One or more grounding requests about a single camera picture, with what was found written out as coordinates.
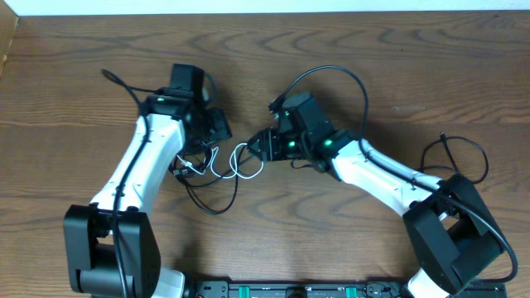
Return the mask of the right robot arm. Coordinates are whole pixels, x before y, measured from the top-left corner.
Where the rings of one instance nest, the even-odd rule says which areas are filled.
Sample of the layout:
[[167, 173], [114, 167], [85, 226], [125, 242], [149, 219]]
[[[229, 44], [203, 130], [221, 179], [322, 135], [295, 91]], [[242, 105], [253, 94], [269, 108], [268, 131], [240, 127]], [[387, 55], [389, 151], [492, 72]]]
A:
[[308, 92], [271, 108], [278, 125], [250, 138], [249, 152], [263, 162], [307, 160], [401, 216], [420, 265], [405, 285], [409, 296], [457, 295], [506, 252], [492, 214], [463, 175], [444, 180], [385, 156], [359, 134], [334, 128]]

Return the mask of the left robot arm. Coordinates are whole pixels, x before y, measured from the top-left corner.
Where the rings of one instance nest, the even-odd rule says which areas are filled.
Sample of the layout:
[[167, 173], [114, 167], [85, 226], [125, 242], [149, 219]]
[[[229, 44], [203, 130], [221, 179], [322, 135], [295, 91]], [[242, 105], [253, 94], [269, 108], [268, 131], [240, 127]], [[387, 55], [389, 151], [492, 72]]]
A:
[[178, 154], [198, 155], [227, 140], [220, 108], [210, 105], [210, 76], [175, 64], [168, 86], [137, 104], [135, 133], [116, 170], [89, 204], [73, 204], [63, 229], [70, 287], [92, 297], [182, 297], [184, 273], [164, 267], [150, 217]]

